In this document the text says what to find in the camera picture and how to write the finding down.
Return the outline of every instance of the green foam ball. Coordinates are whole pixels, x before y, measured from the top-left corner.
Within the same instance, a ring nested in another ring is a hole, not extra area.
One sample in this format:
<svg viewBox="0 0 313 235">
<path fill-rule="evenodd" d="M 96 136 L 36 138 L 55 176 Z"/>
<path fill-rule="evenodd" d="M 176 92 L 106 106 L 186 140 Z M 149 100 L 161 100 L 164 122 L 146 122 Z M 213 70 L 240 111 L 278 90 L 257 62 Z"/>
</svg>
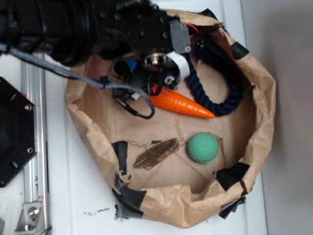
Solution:
<svg viewBox="0 0 313 235">
<path fill-rule="evenodd" d="M 212 134 L 200 132 L 190 139 L 187 150 L 193 160 L 199 163 L 209 163 L 217 156 L 219 143 Z"/>
</svg>

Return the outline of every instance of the black robotic mount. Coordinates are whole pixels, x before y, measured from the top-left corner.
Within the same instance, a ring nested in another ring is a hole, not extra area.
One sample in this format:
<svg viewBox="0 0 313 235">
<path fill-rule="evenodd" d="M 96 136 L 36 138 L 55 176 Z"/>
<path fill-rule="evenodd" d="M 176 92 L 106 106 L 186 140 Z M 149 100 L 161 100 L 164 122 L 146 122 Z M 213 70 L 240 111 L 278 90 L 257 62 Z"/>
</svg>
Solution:
<svg viewBox="0 0 313 235">
<path fill-rule="evenodd" d="M 93 53 L 155 65 L 191 51 L 186 25 L 149 0 L 0 0 L 0 41 L 65 66 Z"/>
</svg>

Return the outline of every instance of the black tape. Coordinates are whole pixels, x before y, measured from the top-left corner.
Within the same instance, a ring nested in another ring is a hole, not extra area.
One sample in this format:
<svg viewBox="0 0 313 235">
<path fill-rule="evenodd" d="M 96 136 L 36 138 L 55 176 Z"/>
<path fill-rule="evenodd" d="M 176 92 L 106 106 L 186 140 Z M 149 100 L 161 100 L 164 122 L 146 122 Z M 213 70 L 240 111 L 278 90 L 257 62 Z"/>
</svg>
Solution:
<svg viewBox="0 0 313 235">
<path fill-rule="evenodd" d="M 137 219 L 141 219 L 143 217 L 143 212 L 138 211 L 138 210 L 130 207 L 126 203 L 120 201 L 118 199 L 119 195 L 115 191 L 113 191 L 113 194 L 116 196 L 116 205 L 115 205 L 115 209 L 116 209 L 115 216 L 116 217 L 137 218 Z"/>
<path fill-rule="evenodd" d="M 119 141 L 112 143 L 112 147 L 118 158 L 119 170 L 122 171 L 122 175 L 126 175 L 128 143 L 126 141 Z"/>
<path fill-rule="evenodd" d="M 229 169 L 222 169 L 214 172 L 213 176 L 217 179 L 223 189 L 227 191 L 235 183 L 243 179 L 249 167 L 249 165 L 244 163 L 236 163 Z"/>
<path fill-rule="evenodd" d="M 230 48 L 233 52 L 235 60 L 240 60 L 249 54 L 248 49 L 238 42 L 235 42 Z"/>
<path fill-rule="evenodd" d="M 208 17 L 212 17 L 212 18 L 214 18 L 214 19 L 216 19 L 217 20 L 217 18 L 216 18 L 216 16 L 215 16 L 215 14 L 210 10 L 210 9 L 205 9 L 204 11 L 202 11 L 201 13 L 200 13 L 200 15 L 204 15 L 204 16 L 208 16 Z"/>
<path fill-rule="evenodd" d="M 238 200 L 235 200 L 222 207 L 219 216 L 223 219 L 226 219 L 231 212 L 236 212 L 238 205 L 246 203 L 246 197 L 241 197 Z"/>
<path fill-rule="evenodd" d="M 121 193 L 117 194 L 113 190 L 118 208 L 116 215 L 121 215 L 121 217 L 141 218 L 143 212 L 140 211 L 140 206 L 147 191 L 136 191 L 126 187 L 118 175 L 115 179 L 115 187 Z"/>
</svg>

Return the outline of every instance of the red wire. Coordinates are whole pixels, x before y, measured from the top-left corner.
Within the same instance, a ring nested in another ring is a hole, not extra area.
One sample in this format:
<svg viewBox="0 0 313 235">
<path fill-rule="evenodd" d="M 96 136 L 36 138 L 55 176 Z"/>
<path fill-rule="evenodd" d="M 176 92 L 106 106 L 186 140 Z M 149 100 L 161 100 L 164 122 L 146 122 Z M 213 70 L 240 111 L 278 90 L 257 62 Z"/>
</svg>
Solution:
<svg viewBox="0 0 313 235">
<path fill-rule="evenodd" d="M 195 25 L 193 25 L 191 23 L 186 23 L 186 25 L 191 27 L 191 28 L 193 28 L 197 33 L 199 33 L 199 30 L 198 30 L 198 28 Z"/>
</svg>

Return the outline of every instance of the black octagonal plate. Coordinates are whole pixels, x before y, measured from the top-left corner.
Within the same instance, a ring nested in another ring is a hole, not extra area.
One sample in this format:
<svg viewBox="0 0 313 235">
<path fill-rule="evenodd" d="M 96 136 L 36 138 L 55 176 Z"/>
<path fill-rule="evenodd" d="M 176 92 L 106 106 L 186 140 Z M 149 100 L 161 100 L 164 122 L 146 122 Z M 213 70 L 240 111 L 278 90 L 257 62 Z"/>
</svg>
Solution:
<svg viewBox="0 0 313 235">
<path fill-rule="evenodd" d="M 36 154 L 35 106 L 0 77 L 0 188 Z"/>
</svg>

